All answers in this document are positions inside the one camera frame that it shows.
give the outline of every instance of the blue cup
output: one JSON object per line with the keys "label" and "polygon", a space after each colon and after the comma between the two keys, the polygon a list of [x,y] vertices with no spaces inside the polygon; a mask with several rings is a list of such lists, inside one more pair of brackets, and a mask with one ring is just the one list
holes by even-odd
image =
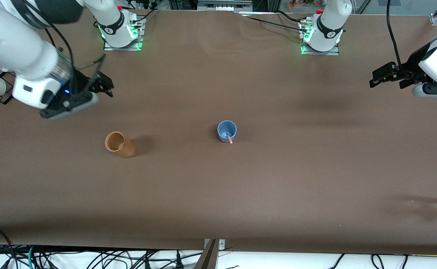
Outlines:
{"label": "blue cup", "polygon": [[237,133],[237,126],[232,121],[222,121],[217,126],[217,133],[220,140],[222,140],[223,143],[230,143],[227,134],[233,140]]}

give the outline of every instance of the brown table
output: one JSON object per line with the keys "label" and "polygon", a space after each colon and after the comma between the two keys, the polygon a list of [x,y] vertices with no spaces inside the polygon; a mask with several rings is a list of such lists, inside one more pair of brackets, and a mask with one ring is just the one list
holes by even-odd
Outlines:
{"label": "brown table", "polygon": [[[92,22],[60,28],[77,65],[102,53]],[[391,22],[403,61],[437,33]],[[346,28],[340,56],[311,56],[232,12],[160,12],[142,51],[107,52],[114,98],[55,122],[0,104],[0,228],[20,244],[437,253],[437,99],[370,89],[395,60],[386,19]],[[106,151],[110,131],[140,155]]]}

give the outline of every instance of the wooden cup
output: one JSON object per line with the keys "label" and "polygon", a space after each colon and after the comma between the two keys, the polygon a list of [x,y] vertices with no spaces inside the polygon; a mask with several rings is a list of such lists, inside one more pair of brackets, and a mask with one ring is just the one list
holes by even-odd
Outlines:
{"label": "wooden cup", "polygon": [[135,155],[135,145],[121,132],[112,132],[104,141],[106,149],[123,158],[132,158]]}

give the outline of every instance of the teal cable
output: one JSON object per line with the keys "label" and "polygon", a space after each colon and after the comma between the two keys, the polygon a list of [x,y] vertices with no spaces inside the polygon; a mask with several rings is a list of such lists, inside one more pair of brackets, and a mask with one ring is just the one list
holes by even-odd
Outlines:
{"label": "teal cable", "polygon": [[29,269],[32,269],[32,262],[31,262],[31,256],[32,256],[32,249],[33,249],[34,245],[31,246],[31,248],[29,249],[28,252],[28,264],[29,264]]}

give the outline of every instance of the white floor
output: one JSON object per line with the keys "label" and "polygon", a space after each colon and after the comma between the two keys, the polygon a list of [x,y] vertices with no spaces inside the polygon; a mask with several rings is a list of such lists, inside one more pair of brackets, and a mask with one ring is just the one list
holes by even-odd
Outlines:
{"label": "white floor", "polygon": [[[181,255],[198,253],[199,251],[181,251]],[[132,257],[140,257],[143,251],[131,251]],[[54,255],[51,256],[51,262],[58,269],[86,269],[88,264],[97,256],[97,253],[86,252],[80,254]],[[330,269],[336,262],[339,254],[307,254],[307,253],[264,253],[264,252],[230,252],[221,251],[217,262],[217,269],[230,269],[235,266],[237,269]],[[193,264],[199,256],[190,257],[183,260],[183,264]],[[338,264],[337,269],[374,269],[370,255],[347,254]],[[401,269],[404,257],[380,255],[386,269]],[[152,257],[152,259],[175,259],[175,251],[161,251]],[[0,267],[7,260],[6,255],[0,255]],[[130,261],[123,259],[130,268]],[[167,262],[151,262],[152,269],[158,269]],[[8,269],[15,269],[14,262],[10,262]],[[123,262],[112,262],[108,269],[126,269]],[[437,269],[437,257],[410,256],[406,269]],[[20,264],[20,269],[29,269],[24,264]]]}

